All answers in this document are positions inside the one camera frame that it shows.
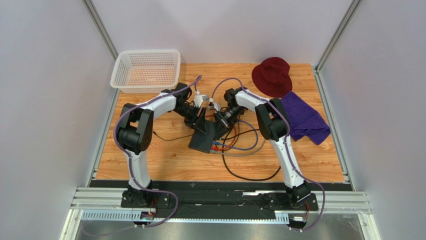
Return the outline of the black network switch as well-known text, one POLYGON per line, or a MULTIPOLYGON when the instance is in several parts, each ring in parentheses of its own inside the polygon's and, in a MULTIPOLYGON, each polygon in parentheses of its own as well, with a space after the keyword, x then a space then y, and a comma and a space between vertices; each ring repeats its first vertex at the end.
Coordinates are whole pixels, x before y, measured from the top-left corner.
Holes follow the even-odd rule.
POLYGON ((203 133, 198 129, 194 130, 188 147, 192 150, 209 154, 215 138, 215 123, 207 120, 205 122, 205 126, 206 133, 203 133))

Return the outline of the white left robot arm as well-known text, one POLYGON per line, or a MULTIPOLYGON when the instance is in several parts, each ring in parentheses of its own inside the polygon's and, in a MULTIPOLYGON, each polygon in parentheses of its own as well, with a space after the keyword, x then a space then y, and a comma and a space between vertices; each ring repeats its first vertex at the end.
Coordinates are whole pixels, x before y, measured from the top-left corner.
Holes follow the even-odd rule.
POLYGON ((207 125, 204 108, 187 102, 192 93, 191 85, 178 83, 175 89, 165 89, 156 97, 140 103, 127 103, 113 129, 113 139, 123 151, 130 175, 129 192, 145 199, 156 194, 177 195, 167 190, 155 190, 150 185, 147 149, 149 148, 154 120, 159 116, 175 112, 184 118, 184 123, 195 133, 206 135, 207 125))

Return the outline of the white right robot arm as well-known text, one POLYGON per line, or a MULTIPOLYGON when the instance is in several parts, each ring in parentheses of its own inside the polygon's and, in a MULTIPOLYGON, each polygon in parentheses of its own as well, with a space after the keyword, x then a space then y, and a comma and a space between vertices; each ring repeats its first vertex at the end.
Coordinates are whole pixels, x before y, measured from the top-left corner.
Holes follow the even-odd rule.
POLYGON ((221 137, 235 125, 238 116, 250 110, 256 114, 259 132, 272 145, 283 172, 285 193, 291 206, 302 206, 311 195, 306 179, 302 176, 290 138, 290 122, 278 98, 261 97, 245 87, 228 89, 224 94, 225 110, 216 111, 215 137, 221 137))

